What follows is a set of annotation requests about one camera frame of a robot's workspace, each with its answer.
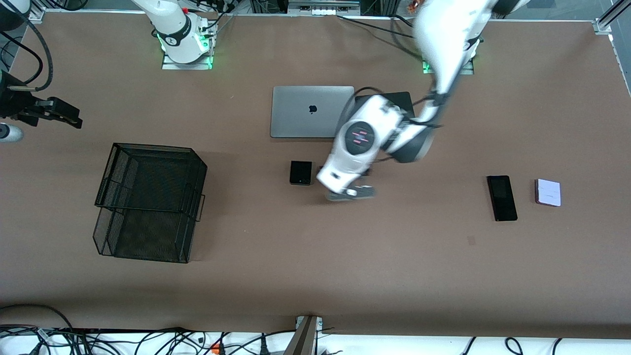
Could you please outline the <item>white phone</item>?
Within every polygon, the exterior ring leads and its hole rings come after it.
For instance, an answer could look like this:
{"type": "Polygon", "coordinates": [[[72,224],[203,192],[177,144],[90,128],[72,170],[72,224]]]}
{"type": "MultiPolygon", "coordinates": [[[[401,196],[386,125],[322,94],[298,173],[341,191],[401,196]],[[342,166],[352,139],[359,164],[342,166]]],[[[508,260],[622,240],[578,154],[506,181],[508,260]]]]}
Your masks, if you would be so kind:
{"type": "Polygon", "coordinates": [[[554,180],[535,179],[535,202],[550,207],[561,207],[561,184],[554,180]]]}

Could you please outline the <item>black mesh two-tier tray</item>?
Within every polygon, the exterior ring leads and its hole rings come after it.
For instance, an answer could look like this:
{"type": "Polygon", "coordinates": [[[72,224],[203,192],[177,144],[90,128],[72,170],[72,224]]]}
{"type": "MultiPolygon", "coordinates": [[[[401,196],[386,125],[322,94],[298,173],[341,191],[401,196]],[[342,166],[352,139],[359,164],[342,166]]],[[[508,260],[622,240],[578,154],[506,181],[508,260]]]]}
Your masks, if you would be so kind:
{"type": "Polygon", "coordinates": [[[207,171],[191,148],[114,143],[95,200],[97,252],[189,263],[207,171]]]}

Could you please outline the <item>grey power strip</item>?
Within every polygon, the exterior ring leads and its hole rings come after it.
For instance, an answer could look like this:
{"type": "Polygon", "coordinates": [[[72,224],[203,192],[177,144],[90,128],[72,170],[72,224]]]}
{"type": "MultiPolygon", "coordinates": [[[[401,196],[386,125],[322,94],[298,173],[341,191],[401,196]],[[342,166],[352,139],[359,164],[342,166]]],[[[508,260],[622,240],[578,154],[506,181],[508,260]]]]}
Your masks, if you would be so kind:
{"type": "Polygon", "coordinates": [[[360,0],[287,0],[288,14],[298,16],[360,16],[360,0]]]}

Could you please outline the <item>black mouse pad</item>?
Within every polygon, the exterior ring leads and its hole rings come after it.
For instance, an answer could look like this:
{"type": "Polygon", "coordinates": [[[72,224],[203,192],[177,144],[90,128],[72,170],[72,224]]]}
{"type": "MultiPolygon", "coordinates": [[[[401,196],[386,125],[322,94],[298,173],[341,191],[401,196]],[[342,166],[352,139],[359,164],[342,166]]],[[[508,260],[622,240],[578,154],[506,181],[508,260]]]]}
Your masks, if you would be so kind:
{"type": "Polygon", "coordinates": [[[401,110],[406,111],[405,116],[407,118],[413,118],[416,116],[414,112],[413,102],[412,102],[412,97],[410,96],[410,92],[358,95],[354,98],[354,106],[350,110],[350,115],[353,115],[357,110],[359,110],[359,108],[361,108],[361,106],[363,106],[363,104],[366,103],[366,101],[370,97],[374,95],[381,95],[383,96],[383,98],[388,99],[388,101],[391,101],[394,105],[401,108],[401,110]]]}

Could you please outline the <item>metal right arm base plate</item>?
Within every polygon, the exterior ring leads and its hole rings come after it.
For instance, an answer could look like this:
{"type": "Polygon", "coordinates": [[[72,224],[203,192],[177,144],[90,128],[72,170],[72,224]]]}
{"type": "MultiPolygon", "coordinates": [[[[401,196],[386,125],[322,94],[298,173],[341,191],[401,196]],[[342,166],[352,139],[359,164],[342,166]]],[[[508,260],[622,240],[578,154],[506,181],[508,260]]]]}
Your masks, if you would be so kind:
{"type": "Polygon", "coordinates": [[[209,24],[209,20],[199,18],[199,29],[191,32],[176,50],[168,50],[161,42],[164,52],[162,59],[163,70],[211,70],[213,67],[214,50],[218,25],[209,24]]]}

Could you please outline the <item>small black phone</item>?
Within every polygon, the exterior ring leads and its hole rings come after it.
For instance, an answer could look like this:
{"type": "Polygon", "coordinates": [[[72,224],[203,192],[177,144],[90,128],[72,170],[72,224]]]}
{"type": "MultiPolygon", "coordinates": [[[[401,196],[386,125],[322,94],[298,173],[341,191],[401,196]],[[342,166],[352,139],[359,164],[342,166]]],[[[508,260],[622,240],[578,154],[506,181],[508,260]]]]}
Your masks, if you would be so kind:
{"type": "Polygon", "coordinates": [[[309,186],[312,184],[313,162],[292,160],[290,162],[290,184],[309,186]]]}

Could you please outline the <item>silver closed laptop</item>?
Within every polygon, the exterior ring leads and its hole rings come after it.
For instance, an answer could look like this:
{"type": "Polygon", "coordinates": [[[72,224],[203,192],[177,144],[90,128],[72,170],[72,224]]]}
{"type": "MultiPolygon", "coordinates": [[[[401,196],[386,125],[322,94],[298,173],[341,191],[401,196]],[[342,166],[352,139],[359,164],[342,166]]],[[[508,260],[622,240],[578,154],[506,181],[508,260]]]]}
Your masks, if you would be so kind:
{"type": "Polygon", "coordinates": [[[277,86],[273,88],[273,139],[332,139],[354,87],[277,86]]]}

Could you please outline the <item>long black phone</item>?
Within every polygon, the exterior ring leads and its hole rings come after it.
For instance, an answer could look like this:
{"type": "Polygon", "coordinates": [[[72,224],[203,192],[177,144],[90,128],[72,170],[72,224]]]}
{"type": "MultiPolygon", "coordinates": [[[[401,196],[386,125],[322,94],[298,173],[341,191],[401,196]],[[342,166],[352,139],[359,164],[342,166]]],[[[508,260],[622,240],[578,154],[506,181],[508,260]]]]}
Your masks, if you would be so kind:
{"type": "Polygon", "coordinates": [[[516,221],[518,212],[509,176],[487,176],[487,184],[491,194],[491,204],[495,221],[516,221]]]}

